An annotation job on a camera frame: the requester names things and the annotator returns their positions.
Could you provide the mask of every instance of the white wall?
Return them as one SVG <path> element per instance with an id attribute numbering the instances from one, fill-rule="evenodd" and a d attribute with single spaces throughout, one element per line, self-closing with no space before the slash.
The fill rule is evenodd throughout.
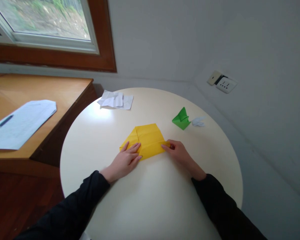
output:
<path id="1" fill-rule="evenodd" d="M 236 151 L 243 212 L 268 239 L 300 239 L 300 1 L 109 6 L 118 74 L 5 64 L 0 72 L 87 77 L 110 91 L 153 87 L 189 99 Z M 206 83 L 215 69 L 239 82 L 230 94 Z"/>
<path id="2" fill-rule="evenodd" d="M 300 193 L 300 1 L 239 1 L 194 83 Z M 238 81 L 230 94 L 213 70 Z"/>

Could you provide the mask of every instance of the green origami figure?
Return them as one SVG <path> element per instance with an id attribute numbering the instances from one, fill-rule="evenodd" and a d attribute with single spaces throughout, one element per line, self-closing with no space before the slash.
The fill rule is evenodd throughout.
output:
<path id="1" fill-rule="evenodd" d="M 178 115 L 172 119 L 172 122 L 177 125 L 182 130 L 185 130 L 186 127 L 191 123 L 189 122 L 189 116 L 187 116 L 186 108 L 183 107 Z"/>

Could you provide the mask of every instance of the pen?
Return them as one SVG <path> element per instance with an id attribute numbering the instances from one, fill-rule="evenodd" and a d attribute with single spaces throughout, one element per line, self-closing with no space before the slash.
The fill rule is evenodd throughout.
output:
<path id="1" fill-rule="evenodd" d="M 0 123 L 0 128 L 5 125 L 11 118 L 13 117 L 13 115 L 10 115 L 9 117 L 7 117 L 2 123 Z"/>

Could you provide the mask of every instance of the wooden window frame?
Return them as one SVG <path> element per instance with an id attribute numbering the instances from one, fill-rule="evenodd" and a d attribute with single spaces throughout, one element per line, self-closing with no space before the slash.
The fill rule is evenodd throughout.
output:
<path id="1" fill-rule="evenodd" d="M 100 55 L 0 44 L 0 63 L 117 72 L 107 0 L 87 0 Z"/>

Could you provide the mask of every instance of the electrical outlet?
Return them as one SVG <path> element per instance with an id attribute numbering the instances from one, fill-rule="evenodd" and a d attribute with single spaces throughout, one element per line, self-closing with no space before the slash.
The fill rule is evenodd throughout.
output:
<path id="1" fill-rule="evenodd" d="M 231 80 L 230 78 L 223 77 L 217 84 L 217 88 L 225 93 L 229 93 L 237 85 L 237 82 Z"/>
<path id="2" fill-rule="evenodd" d="M 211 86 L 214 85 L 214 83 L 222 77 L 222 74 L 219 73 L 218 71 L 214 71 L 211 76 L 209 77 L 207 83 L 209 83 Z"/>

